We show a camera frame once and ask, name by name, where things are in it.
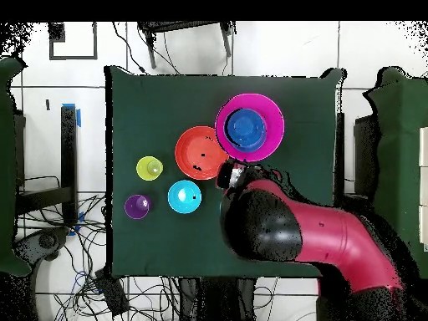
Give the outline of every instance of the light blue bowl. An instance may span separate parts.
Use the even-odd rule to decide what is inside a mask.
[[[201,201],[201,190],[192,181],[178,181],[168,191],[170,207],[180,214],[192,213],[199,207]]]

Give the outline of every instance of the green table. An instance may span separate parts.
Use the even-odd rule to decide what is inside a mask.
[[[235,256],[222,239],[222,191],[214,179],[195,181],[202,203],[193,213],[170,209],[167,192],[188,179],[174,149],[180,135],[195,125],[214,126],[218,110],[232,96],[264,94],[285,117],[283,142],[263,164],[288,171],[307,198],[333,200],[335,88],[342,70],[321,78],[136,76],[107,67],[113,110],[113,266],[115,276],[319,277],[308,264],[253,262]],[[155,181],[141,180],[139,158],[153,155],[164,164]],[[147,194],[153,209],[143,220],[129,219],[126,199]]]

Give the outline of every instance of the purple bowl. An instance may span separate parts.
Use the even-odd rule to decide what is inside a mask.
[[[125,203],[125,212],[129,218],[142,219],[149,212],[151,202],[148,196],[133,195]]]

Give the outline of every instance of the yellow cup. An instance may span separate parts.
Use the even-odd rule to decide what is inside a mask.
[[[145,156],[137,163],[137,174],[144,181],[153,181],[159,177],[164,167],[154,156]]]

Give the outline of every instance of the red plate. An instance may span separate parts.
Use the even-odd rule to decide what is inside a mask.
[[[176,162],[180,170],[195,180],[217,176],[220,164],[228,159],[218,145],[214,128],[197,126],[186,130],[176,144]]]

